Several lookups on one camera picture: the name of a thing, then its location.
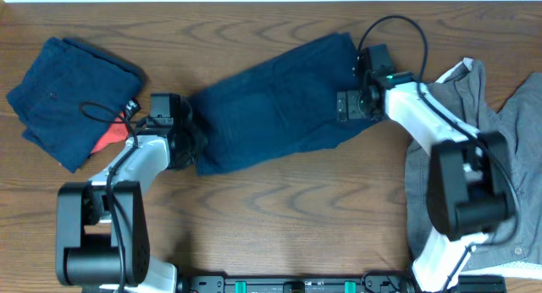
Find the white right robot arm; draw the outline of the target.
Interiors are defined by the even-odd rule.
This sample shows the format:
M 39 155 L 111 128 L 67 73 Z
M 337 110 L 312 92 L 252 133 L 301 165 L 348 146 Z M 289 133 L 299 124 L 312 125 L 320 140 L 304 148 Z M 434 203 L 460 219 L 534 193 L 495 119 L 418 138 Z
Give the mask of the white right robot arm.
M 429 156 L 425 196 L 432 224 L 421 254 L 412 264 L 414 288 L 446 292 L 481 248 L 502 246 L 517 230 L 490 240 L 510 219 L 520 220 L 510 176 L 506 138 L 483 133 L 448 111 L 411 73 L 369 79 L 359 90 L 336 95 L 340 122 L 391 119 L 402 126 Z

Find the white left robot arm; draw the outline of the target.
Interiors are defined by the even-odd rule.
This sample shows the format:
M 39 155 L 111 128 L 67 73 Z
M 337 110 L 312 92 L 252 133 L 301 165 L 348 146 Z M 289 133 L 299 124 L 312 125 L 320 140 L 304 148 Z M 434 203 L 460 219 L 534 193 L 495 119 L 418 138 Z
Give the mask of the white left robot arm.
M 150 253 L 143 197 L 160 173 L 190 167 L 207 145 L 192 106 L 178 94 L 153 94 L 150 113 L 136 123 L 97 102 L 79 106 L 88 119 L 93 108 L 129 137 L 104 170 L 58 191 L 58 281 L 84 292 L 189 291 L 172 263 Z

